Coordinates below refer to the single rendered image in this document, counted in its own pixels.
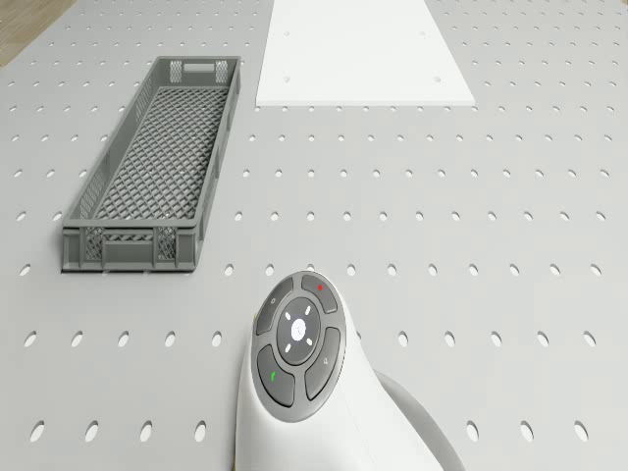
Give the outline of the white board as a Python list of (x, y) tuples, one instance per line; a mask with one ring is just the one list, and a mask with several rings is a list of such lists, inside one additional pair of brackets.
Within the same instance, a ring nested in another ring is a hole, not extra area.
[(275, 0), (259, 106), (472, 106), (424, 0)]

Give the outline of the dark grey basket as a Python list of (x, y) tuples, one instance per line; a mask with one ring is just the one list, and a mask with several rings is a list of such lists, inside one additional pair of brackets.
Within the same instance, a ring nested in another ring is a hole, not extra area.
[(196, 268), (239, 91), (238, 56), (154, 61), (64, 218), (64, 271)]

